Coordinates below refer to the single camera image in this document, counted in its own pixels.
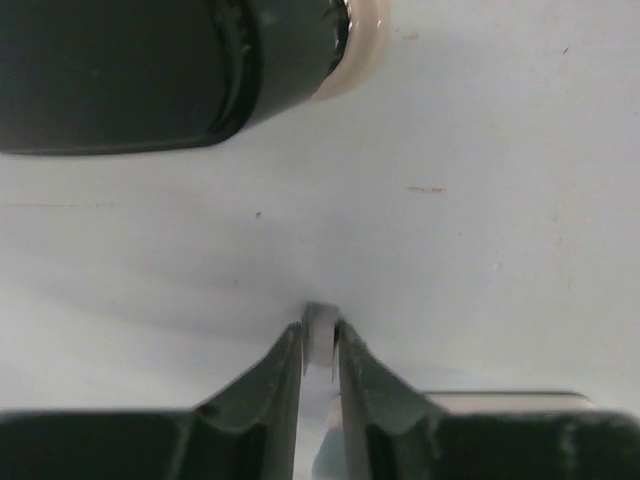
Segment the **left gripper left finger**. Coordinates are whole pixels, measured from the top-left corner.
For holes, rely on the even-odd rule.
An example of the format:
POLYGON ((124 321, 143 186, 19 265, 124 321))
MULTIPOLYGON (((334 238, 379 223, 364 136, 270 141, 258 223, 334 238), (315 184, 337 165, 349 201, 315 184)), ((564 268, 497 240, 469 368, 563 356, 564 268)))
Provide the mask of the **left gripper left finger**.
POLYGON ((4 479, 290 479, 302 328, 198 405, 151 410, 5 411, 4 479))

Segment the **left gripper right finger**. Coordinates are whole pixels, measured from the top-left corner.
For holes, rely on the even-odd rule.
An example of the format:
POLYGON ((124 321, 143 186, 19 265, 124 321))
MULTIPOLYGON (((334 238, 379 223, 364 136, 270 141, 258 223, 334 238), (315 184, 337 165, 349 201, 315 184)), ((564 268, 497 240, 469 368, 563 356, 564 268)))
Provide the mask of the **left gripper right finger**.
POLYGON ((351 479, 636 479, 639 420, 598 410, 452 413, 337 326, 351 479))

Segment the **beige black stapler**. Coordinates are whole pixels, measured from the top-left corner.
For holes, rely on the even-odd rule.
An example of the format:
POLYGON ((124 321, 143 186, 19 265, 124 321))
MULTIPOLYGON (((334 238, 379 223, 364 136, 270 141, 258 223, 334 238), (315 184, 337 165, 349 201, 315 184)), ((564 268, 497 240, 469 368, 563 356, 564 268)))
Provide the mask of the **beige black stapler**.
POLYGON ((215 145, 349 91, 389 31, 386 1, 5 1, 1 149, 215 145))

